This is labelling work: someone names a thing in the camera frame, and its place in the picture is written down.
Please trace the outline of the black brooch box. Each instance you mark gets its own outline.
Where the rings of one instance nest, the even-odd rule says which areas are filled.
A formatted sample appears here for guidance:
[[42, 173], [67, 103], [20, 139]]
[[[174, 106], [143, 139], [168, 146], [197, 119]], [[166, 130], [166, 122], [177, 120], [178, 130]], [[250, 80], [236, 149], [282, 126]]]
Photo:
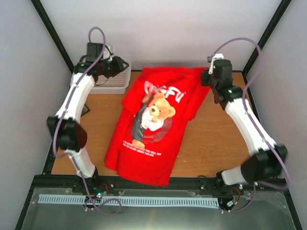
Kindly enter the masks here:
[[83, 106], [83, 109], [82, 109], [82, 113], [81, 113], [81, 116], [87, 114], [88, 112], [90, 112], [90, 109], [87, 105], [84, 105]]

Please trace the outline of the red kungfu bear t-shirt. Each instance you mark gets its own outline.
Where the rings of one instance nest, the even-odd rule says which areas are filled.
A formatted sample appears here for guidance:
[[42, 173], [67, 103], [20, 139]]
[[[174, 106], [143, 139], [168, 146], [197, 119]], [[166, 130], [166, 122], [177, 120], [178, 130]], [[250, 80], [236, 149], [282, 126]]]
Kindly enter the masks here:
[[189, 121], [210, 88], [204, 68], [144, 68], [121, 102], [105, 167], [133, 181], [170, 178]]

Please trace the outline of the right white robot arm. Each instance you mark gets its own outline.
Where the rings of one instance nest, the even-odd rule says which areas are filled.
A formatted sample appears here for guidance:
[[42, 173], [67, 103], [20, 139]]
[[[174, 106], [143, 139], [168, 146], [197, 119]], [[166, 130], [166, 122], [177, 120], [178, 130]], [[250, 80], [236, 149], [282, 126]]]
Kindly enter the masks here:
[[211, 88], [215, 104], [233, 120], [250, 155], [240, 166], [217, 173], [216, 182], [220, 188], [249, 183], [267, 185], [267, 179], [281, 174], [288, 150], [268, 135], [243, 90], [233, 85], [231, 61], [223, 54], [214, 54], [208, 61], [210, 67], [203, 71], [201, 84]]

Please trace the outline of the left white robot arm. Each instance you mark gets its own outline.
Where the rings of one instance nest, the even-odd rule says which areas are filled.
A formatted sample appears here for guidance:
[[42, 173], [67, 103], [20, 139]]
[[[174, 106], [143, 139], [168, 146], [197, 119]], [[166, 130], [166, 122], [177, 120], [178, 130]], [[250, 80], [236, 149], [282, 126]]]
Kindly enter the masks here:
[[84, 177], [83, 187], [89, 193], [96, 192], [100, 181], [93, 177], [97, 169], [91, 162], [87, 149], [87, 133], [80, 124], [86, 99], [99, 76], [107, 79], [125, 71], [128, 62], [114, 54], [111, 45], [87, 44], [87, 53], [75, 65], [66, 98], [54, 116], [47, 118], [55, 157], [68, 156], [79, 177]]

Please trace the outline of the white plastic basket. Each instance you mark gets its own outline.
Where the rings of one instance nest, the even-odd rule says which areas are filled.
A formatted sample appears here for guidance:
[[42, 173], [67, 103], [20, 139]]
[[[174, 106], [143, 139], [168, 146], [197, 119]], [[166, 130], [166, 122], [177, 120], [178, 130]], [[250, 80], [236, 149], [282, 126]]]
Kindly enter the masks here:
[[90, 94], [124, 94], [131, 76], [131, 61], [128, 57], [122, 58], [125, 61], [125, 70], [118, 75], [106, 75], [107, 63], [103, 61], [103, 69], [98, 73], [98, 79], [91, 89]]

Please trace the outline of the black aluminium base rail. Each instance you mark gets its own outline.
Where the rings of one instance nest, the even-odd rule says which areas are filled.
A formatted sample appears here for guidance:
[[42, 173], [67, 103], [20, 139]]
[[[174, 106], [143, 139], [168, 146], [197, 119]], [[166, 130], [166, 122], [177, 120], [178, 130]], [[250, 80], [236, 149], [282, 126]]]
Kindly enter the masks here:
[[167, 181], [133, 181], [119, 176], [101, 176], [83, 180], [77, 175], [36, 175], [31, 184], [33, 188], [71, 188], [73, 192], [91, 194], [106, 191], [117, 195], [119, 191], [131, 190], [175, 190], [196, 191], [202, 195], [228, 195], [231, 190], [242, 192], [252, 190], [252, 183], [236, 182], [234, 185], [226, 185], [222, 179], [214, 177], [171, 177]]

